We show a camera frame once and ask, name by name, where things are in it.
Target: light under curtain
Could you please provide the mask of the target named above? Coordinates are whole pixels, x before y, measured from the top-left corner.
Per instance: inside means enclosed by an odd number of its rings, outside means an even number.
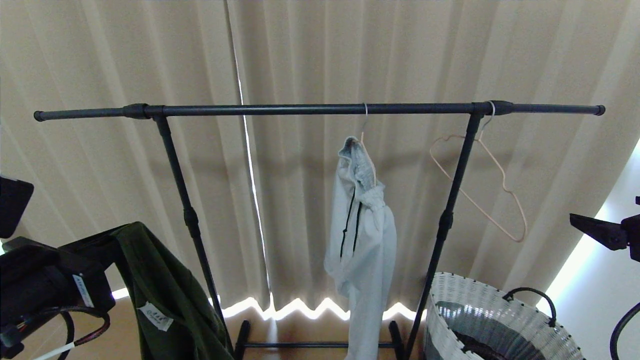
[[[546,288],[580,238],[569,212],[595,214],[640,136],[639,16],[632,0],[5,2],[1,170],[36,186],[16,235],[57,247],[142,221],[202,278],[155,124],[43,127],[35,109],[237,104],[237,76],[246,104],[603,103],[602,119],[509,115],[485,129],[529,219],[523,243],[466,199],[456,206],[439,270],[497,288]],[[273,293],[275,309],[298,298],[315,309],[326,297],[346,309],[323,258],[337,151],[363,121],[247,117],[248,143],[242,118],[170,121],[223,307],[253,297],[266,309]],[[415,307],[449,190],[428,148],[466,123],[369,116],[367,150],[397,226],[390,305]],[[436,149],[447,171],[460,145]],[[474,151],[463,188],[520,233],[500,182],[491,159]],[[109,276],[122,287],[116,272]]]

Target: clothing tag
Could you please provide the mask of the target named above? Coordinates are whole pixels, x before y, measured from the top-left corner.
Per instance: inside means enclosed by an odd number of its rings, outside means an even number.
[[[78,287],[78,291],[80,292],[80,296],[82,296],[82,300],[84,301],[84,305],[88,307],[95,307],[93,305],[93,301],[91,301],[91,296],[89,296],[89,291],[86,289],[84,285],[84,280],[81,276],[76,274],[71,275],[76,282],[76,286]]]
[[[143,307],[139,307],[138,310],[142,311],[147,319],[149,319],[149,321],[160,331],[167,331],[169,326],[173,323],[172,318],[162,314],[162,312],[149,301],[147,301]]]

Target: black metal clothing rack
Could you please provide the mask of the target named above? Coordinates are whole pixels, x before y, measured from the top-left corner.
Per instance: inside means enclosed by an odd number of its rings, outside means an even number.
[[[169,158],[169,163],[175,178],[175,183],[180,194],[180,200],[184,208],[184,222],[189,229],[193,245],[195,246],[204,273],[207,288],[213,301],[213,307],[218,316],[223,320],[222,309],[218,301],[218,292],[213,282],[211,269],[207,255],[202,244],[200,228],[198,226],[198,215],[191,206],[189,193],[187,191],[178,156],[171,136],[171,130],[167,122],[167,117],[172,116],[224,116],[224,115],[347,115],[347,114],[469,114],[467,125],[467,135],[463,142],[456,172],[451,183],[451,190],[447,205],[440,216],[436,242],[429,261],[427,277],[422,289],[422,295],[418,309],[416,311],[413,327],[406,347],[398,330],[397,324],[391,322],[389,331],[392,341],[380,343],[380,348],[393,348],[396,352],[397,360],[408,360],[411,356],[413,345],[418,335],[420,318],[427,302],[427,297],[431,289],[431,284],[435,276],[436,268],[442,253],[442,247],[449,229],[453,225],[453,209],[460,191],[462,178],[467,167],[474,137],[478,131],[480,120],[485,115],[506,115],[509,113],[572,113],[585,115],[602,115],[605,107],[596,106],[574,106],[574,105],[553,105],[553,104],[513,104],[507,101],[486,101],[486,102],[466,102],[449,104],[288,104],[288,105],[230,105],[230,106],[164,106],[132,104],[122,108],[103,108],[86,110],[62,110],[62,111],[36,111],[33,116],[37,121],[54,119],[81,119],[95,117],[129,117],[132,119],[153,119],[158,127],[158,131],[164,142],[164,149]],[[231,343],[227,325],[224,323],[227,340]],[[244,356],[246,348],[346,348],[345,342],[306,342],[306,343],[256,343],[248,342],[250,332],[249,321],[245,320],[240,328],[234,356],[240,360]]]

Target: green garment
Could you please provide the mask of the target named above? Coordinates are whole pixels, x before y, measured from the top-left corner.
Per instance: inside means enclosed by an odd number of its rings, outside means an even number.
[[[142,359],[233,360],[223,323],[193,274],[141,222],[111,235],[126,259],[116,265],[136,308]]]

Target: wooden floor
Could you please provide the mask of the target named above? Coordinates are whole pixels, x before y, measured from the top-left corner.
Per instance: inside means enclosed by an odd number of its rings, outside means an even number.
[[[138,325],[134,316],[131,301],[126,298],[119,300],[116,306],[109,312],[111,327],[101,337],[71,351],[68,360],[97,360],[97,359],[140,359],[138,345]],[[98,328],[102,320],[88,315],[73,315],[76,325],[76,338],[80,334],[86,334]],[[264,321],[253,309],[227,319],[227,326],[232,341],[235,342],[240,325],[243,320],[252,323],[250,341],[346,341],[349,332],[349,322],[335,316],[331,311],[326,311],[316,320],[310,320],[300,312],[293,312],[286,318],[275,321]],[[406,342],[412,321],[402,315],[397,315],[394,320],[398,323],[403,341]],[[380,329],[380,340],[391,341],[388,331],[388,323],[384,321]],[[38,357],[48,351],[62,346],[65,343],[66,328],[60,317],[47,323],[34,332],[25,342],[25,350],[14,359],[27,360]],[[421,337],[415,347],[412,359],[418,359],[418,349]],[[286,360],[286,359],[343,359],[346,349],[341,348],[291,348],[291,349],[266,349],[248,348],[244,353],[246,360]],[[392,349],[380,349],[379,360],[395,359]]]

